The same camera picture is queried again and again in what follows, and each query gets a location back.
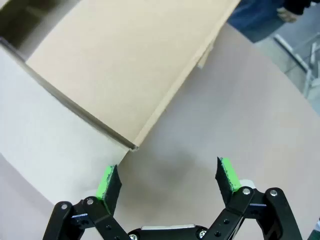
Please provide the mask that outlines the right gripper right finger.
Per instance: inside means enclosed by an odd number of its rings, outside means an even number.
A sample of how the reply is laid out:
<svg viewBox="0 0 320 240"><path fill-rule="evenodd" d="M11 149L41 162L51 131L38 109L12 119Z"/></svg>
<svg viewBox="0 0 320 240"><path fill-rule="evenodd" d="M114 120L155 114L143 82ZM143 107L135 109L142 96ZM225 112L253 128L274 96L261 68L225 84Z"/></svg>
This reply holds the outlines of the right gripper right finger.
<svg viewBox="0 0 320 240"><path fill-rule="evenodd" d="M203 236L205 240L232 240L244 220L254 219L265 240L300 240L289 202L278 187L265 192L241 185L228 158L217 158L215 174L225 208Z"/></svg>

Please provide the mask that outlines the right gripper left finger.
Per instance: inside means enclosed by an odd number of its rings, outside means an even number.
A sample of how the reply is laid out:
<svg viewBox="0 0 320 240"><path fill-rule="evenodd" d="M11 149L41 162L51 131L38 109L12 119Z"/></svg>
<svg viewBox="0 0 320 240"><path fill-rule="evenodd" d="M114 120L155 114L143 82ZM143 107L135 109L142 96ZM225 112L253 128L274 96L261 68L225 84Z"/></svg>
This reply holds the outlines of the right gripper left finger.
<svg viewBox="0 0 320 240"><path fill-rule="evenodd" d="M104 240L126 240L128 234L114 218L121 187L118 166L108 166L95 196L54 206L43 239L80 240L86 229L94 228Z"/></svg>

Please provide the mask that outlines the person's left hand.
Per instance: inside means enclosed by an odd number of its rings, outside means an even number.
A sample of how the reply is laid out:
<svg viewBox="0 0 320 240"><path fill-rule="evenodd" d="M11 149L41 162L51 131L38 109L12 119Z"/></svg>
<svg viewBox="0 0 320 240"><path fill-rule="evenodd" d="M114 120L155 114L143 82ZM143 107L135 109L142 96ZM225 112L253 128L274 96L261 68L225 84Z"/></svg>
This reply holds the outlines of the person's left hand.
<svg viewBox="0 0 320 240"><path fill-rule="evenodd" d="M299 15L296 15L296 14L288 11L284 7L280 7L276 11L277 11L278 17L286 23L294 23L299 18Z"/></svg>

